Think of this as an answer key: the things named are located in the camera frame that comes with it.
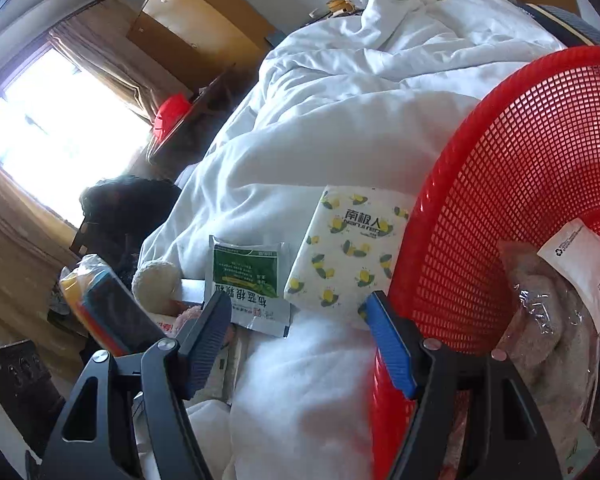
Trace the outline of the clear plastic bag with towel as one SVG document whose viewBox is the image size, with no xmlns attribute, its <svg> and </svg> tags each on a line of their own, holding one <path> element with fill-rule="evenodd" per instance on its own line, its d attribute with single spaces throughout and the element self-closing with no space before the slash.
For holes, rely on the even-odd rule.
<svg viewBox="0 0 600 480">
<path fill-rule="evenodd" d="M 578 454 L 600 364 L 600 236 L 577 218 L 536 249 L 498 244 L 515 314 L 498 346 L 543 417 L 560 468 Z"/>
</svg>

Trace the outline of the black clothes pile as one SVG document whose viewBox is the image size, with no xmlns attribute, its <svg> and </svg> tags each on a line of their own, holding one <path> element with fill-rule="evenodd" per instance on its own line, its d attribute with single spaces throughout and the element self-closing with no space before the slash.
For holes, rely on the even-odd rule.
<svg viewBox="0 0 600 480">
<path fill-rule="evenodd" d="M 143 241 L 166 221 L 180 194 L 168 180 L 130 174 L 101 180 L 80 195 L 83 221 L 70 249 L 103 258 L 130 286 Z"/>
</svg>

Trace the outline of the grey red cardboard box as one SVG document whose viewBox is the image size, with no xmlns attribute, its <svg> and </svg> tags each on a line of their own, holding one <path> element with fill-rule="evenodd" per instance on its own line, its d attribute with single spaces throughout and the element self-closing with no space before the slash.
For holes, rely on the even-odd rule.
<svg viewBox="0 0 600 480">
<path fill-rule="evenodd" d="M 168 335 L 172 333 L 173 324 L 178 315 L 193 306 L 204 306 L 204 281 L 181 280 L 175 287 L 163 307 L 157 312 L 150 312 L 149 317 Z"/>
</svg>

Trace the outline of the yellow packet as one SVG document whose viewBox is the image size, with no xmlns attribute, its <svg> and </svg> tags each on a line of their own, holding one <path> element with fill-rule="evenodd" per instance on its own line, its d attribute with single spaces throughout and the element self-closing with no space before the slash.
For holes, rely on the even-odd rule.
<svg viewBox="0 0 600 480">
<path fill-rule="evenodd" d="M 114 356 L 142 353 L 164 337 L 117 274 L 98 255 L 63 268 L 59 287 L 72 313 Z"/>
</svg>

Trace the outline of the beige fluffy ball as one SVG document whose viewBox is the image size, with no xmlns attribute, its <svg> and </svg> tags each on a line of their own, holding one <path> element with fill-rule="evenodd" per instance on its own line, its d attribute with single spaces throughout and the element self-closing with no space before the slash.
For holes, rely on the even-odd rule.
<svg viewBox="0 0 600 480">
<path fill-rule="evenodd" d="M 181 271 L 173 263 L 149 261 L 136 270 L 132 278 L 132 294 L 148 313 L 175 316 L 178 307 L 172 302 L 172 294 L 180 281 Z"/>
</svg>

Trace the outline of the white duvet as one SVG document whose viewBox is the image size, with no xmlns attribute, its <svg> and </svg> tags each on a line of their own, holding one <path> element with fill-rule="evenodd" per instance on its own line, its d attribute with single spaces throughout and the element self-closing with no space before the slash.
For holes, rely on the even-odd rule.
<svg viewBox="0 0 600 480">
<path fill-rule="evenodd" d="M 144 241 L 140 266 L 202 278 L 218 238 L 291 252 L 329 185 L 414 198 L 501 81 L 562 43 L 508 0 L 368 0 L 292 32 Z M 188 411 L 217 479 L 367 479 L 374 343 L 343 277 L 302 292 L 283 338 L 254 334 L 230 403 Z"/>
</svg>

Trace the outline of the red plastic mesh basket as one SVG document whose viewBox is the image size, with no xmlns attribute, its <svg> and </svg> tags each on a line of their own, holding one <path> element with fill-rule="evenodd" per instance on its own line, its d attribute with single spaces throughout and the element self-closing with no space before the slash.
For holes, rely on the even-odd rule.
<svg viewBox="0 0 600 480">
<path fill-rule="evenodd" d="M 515 304 L 498 244 L 539 249 L 577 218 L 600 236 L 600 47 L 540 58 L 464 120 L 419 193 L 384 294 L 426 338 L 470 356 L 504 351 L 498 343 Z M 373 380 L 374 475 L 391 479 L 415 404 L 391 383 L 378 349 Z M 436 479 L 460 479 L 468 406 L 468 392 L 457 393 Z M 574 464 L 558 479 L 592 460 L 590 418 Z"/>
</svg>

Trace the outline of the red cap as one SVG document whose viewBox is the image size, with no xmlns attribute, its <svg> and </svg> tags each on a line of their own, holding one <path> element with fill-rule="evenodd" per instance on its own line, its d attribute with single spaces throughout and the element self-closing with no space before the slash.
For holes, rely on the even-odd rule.
<svg viewBox="0 0 600 480">
<path fill-rule="evenodd" d="M 172 133 L 178 123 L 192 108 L 192 103 L 184 94 L 178 93 L 169 96 L 159 107 L 154 123 L 152 134 L 154 140 L 161 144 Z"/>
</svg>

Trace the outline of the beige curtain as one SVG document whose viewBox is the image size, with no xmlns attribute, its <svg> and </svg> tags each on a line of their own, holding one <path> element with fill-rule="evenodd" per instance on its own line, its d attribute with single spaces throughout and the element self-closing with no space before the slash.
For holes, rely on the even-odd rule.
<svg viewBox="0 0 600 480">
<path fill-rule="evenodd" d="M 145 122 L 160 105 L 189 88 L 129 40 L 136 14 L 120 0 L 102 0 L 52 27 L 52 46 L 81 70 L 94 76 Z"/>
</svg>

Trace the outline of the green white sachet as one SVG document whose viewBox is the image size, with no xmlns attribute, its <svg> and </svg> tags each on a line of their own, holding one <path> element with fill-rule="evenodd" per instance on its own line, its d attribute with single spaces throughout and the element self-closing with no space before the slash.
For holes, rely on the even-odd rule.
<svg viewBox="0 0 600 480">
<path fill-rule="evenodd" d="M 232 323 L 246 330 L 284 338 L 291 306 L 283 296 L 290 263 L 285 243 L 236 245 L 209 236 L 206 299 L 224 292 L 232 305 Z"/>
</svg>

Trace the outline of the white tissue pack lemon print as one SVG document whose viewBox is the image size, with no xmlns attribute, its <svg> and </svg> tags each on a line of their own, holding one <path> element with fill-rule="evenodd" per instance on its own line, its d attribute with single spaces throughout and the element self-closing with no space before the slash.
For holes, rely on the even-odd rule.
<svg viewBox="0 0 600 480">
<path fill-rule="evenodd" d="M 362 307 L 388 292 L 415 197 L 379 188 L 324 189 L 291 267 L 294 307 L 365 330 Z"/>
</svg>

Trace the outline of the wooden wardrobe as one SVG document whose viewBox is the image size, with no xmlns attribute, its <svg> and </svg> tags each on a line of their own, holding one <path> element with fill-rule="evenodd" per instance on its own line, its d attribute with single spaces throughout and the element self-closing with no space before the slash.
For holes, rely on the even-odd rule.
<svg viewBox="0 0 600 480">
<path fill-rule="evenodd" d="M 276 32 L 247 0 L 145 0 L 126 36 L 190 90 L 251 88 Z"/>
</svg>

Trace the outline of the dark wooden desk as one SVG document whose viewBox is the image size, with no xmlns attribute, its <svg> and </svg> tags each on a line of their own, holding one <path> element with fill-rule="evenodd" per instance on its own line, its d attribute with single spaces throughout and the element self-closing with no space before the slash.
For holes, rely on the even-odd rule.
<svg viewBox="0 0 600 480">
<path fill-rule="evenodd" d="M 173 126 L 164 140 L 148 153 L 151 169 L 161 179 L 174 181 L 187 166 L 204 158 L 215 136 L 245 95 L 235 81 L 231 65 L 200 89 L 190 100 L 190 109 Z"/>
</svg>

